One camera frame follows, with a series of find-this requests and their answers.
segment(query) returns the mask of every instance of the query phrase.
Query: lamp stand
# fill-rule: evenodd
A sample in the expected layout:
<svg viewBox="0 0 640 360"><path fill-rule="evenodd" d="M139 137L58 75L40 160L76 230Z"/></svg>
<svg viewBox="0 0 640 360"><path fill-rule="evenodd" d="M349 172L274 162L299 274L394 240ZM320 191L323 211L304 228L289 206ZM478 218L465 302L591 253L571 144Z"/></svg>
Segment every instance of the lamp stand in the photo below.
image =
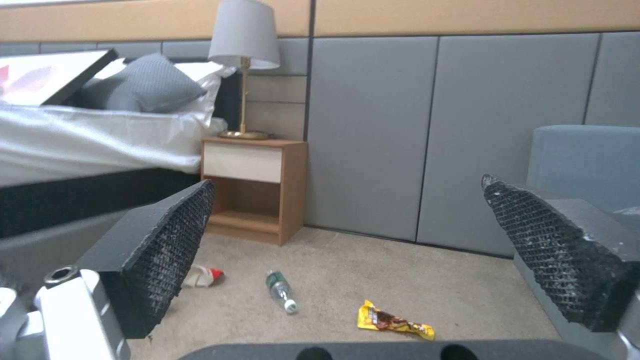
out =
<svg viewBox="0 0 640 360"><path fill-rule="evenodd" d="M231 139L249 139L249 140L263 140L268 139L269 134L262 133L260 131L247 131L246 130L246 96L249 94L247 90L247 77L249 73L249 67L251 67L251 59L241 58L240 69L242 69L242 106L240 109L240 130L239 131L222 131L218 134L221 138Z"/></svg>

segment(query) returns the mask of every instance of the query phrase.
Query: water bottle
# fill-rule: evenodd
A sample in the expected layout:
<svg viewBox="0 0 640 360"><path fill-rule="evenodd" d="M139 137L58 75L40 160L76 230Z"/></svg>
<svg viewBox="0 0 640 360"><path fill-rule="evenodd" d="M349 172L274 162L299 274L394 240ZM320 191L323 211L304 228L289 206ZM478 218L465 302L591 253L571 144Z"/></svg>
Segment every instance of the water bottle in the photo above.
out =
<svg viewBox="0 0 640 360"><path fill-rule="evenodd" d="M274 300L279 300L287 314L293 314L298 311L296 301L291 298L291 287L278 270L272 270L267 275L267 289L271 292Z"/></svg>

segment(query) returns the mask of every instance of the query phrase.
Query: beige wall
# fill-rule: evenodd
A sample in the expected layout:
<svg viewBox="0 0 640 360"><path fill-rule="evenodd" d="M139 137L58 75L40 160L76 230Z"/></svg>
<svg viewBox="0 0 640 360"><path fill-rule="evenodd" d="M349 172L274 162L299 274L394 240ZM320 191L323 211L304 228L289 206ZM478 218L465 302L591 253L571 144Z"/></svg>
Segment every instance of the beige wall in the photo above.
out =
<svg viewBox="0 0 640 360"><path fill-rule="evenodd" d="M0 42L208 38L220 0L0 9ZM281 37L308 36L310 0L263 0ZM640 0L317 0L317 36L640 29Z"/></svg>
<svg viewBox="0 0 640 360"><path fill-rule="evenodd" d="M0 42L209 38L220 0L142 0L0 9ZM308 36L310 0L263 0L281 37Z"/></svg>
<svg viewBox="0 0 640 360"><path fill-rule="evenodd" d="M316 36L640 29L640 0L317 0Z"/></svg>

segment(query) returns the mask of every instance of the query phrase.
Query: white drawer front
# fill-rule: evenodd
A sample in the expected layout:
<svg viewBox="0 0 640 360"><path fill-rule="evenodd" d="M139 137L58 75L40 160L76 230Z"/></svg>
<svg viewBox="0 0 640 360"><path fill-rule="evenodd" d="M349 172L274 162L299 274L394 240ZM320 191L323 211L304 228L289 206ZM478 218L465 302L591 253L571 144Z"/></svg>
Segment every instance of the white drawer front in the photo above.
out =
<svg viewBox="0 0 640 360"><path fill-rule="evenodd" d="M203 173L208 176L279 183L282 150L205 143L202 166Z"/></svg>

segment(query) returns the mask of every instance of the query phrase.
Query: gray pillow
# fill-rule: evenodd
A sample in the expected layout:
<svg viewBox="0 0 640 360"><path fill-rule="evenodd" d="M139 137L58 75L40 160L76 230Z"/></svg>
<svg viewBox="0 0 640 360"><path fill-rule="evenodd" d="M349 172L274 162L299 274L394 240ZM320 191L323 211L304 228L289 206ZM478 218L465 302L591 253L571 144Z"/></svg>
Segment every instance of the gray pillow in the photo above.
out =
<svg viewBox="0 0 640 360"><path fill-rule="evenodd" d="M113 76L85 85L82 96L94 109L168 113L206 92L164 56L150 54Z"/></svg>

